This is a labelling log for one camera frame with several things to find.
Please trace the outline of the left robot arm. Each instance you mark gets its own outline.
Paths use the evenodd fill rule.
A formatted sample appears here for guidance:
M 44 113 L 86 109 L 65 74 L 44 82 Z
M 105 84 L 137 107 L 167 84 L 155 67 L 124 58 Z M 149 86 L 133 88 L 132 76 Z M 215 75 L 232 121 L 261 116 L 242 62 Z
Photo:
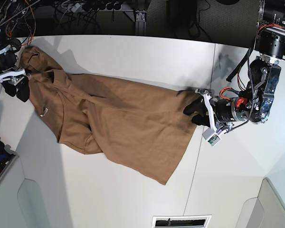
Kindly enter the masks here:
M 213 95 L 197 89 L 198 99 L 185 107 L 192 123 L 207 126 L 216 134 L 245 125 L 267 121 L 285 61 L 285 0 L 262 0 L 259 5 L 257 33 L 246 55 L 227 77 L 237 78 L 239 89 L 230 86 Z

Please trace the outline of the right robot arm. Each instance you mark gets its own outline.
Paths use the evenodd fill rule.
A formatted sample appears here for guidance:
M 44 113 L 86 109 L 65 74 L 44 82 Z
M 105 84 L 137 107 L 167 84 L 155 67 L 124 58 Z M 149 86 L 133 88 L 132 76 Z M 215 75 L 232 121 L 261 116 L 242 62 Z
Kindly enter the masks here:
M 30 71 L 16 65 L 17 53 L 32 42 L 36 24 L 31 27 L 26 22 L 30 12 L 36 23 L 33 6 L 37 0 L 0 0 L 0 84 L 5 93 L 26 102 L 29 99 Z M 13 37 L 13 30 L 20 22 L 28 27 L 27 42 L 24 43 Z

